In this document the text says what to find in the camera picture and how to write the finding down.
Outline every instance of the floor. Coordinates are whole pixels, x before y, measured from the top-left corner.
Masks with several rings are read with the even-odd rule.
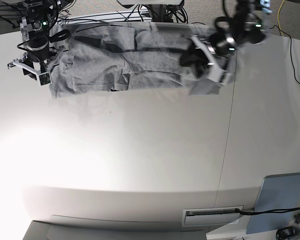
[[[125,10],[116,0],[77,0],[71,8],[72,16],[81,16],[85,14],[104,13]],[[227,8],[235,9],[236,0],[228,0]],[[272,0],[271,8],[271,26],[277,24],[277,13],[282,0]],[[185,9],[189,16],[189,22],[202,22],[211,25],[217,17],[223,16],[221,9],[221,0],[186,0]],[[293,38],[300,40],[300,3],[285,1],[280,13],[281,29],[289,33]],[[13,29],[8,23],[0,22],[0,34],[10,33]],[[275,35],[279,32],[276,28],[271,30]]]

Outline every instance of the metal bracket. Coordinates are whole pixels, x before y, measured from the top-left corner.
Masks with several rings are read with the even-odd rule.
[[[27,19],[25,17],[23,17],[21,20],[22,21],[20,22],[20,32],[22,35],[22,41],[26,42],[30,40],[29,32],[33,30],[33,27],[31,24],[27,23]]]
[[[33,8],[33,7],[37,7],[37,6],[41,6],[43,3],[42,1],[39,1],[39,2],[34,2],[34,3],[25,3],[25,2],[22,2],[22,5],[25,7],[25,8]]]
[[[40,70],[35,70],[34,68],[24,64],[24,61],[27,59],[27,54],[23,54],[22,59],[15,59],[12,62],[10,62],[7,67],[8,69],[13,67],[18,67],[21,69],[24,69],[36,76],[36,79],[39,80],[39,84],[46,85],[49,83],[52,83],[51,78],[51,72],[53,71],[54,67],[57,65],[57,61],[62,56],[63,52],[65,50],[65,46],[60,46],[58,48],[57,54],[55,56],[52,56],[50,58],[50,61],[48,62],[47,66],[45,67],[45,72],[41,72]]]
[[[209,60],[209,73],[207,79],[222,85],[227,85],[232,74],[219,66],[216,58],[211,54],[208,46],[204,44],[197,36],[191,37],[194,44],[200,48]]]

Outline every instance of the yellow cable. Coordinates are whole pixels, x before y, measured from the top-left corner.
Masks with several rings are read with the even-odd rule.
[[[279,15],[280,15],[282,6],[284,5],[285,1],[286,1],[286,0],[283,0],[282,3],[281,3],[281,5],[280,5],[280,7],[279,7],[278,18],[277,18],[277,20],[278,20],[278,26],[279,26],[279,29],[280,29],[280,35],[281,35],[281,36],[285,36],[285,35],[284,35],[284,34],[282,33],[282,31],[281,31],[280,22],[279,22]]]

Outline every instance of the gray cloth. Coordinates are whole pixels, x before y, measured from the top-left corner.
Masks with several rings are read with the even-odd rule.
[[[53,30],[71,31],[69,39],[58,43],[66,45],[69,51],[52,72],[50,90],[54,98],[111,89],[183,87],[190,94],[219,92],[218,84],[205,76],[197,79],[189,67],[179,66],[181,53],[191,44],[190,30],[75,25],[58,25]]]

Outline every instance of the white table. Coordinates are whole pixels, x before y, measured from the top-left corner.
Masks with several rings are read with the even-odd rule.
[[[153,89],[58,99],[7,70],[20,41],[18,32],[0,35],[0,239],[22,239],[31,220],[51,215],[180,221],[183,209],[248,208],[265,176],[300,172],[300,86],[288,38],[240,51],[235,86],[220,95]],[[298,40],[294,51],[300,74]]]

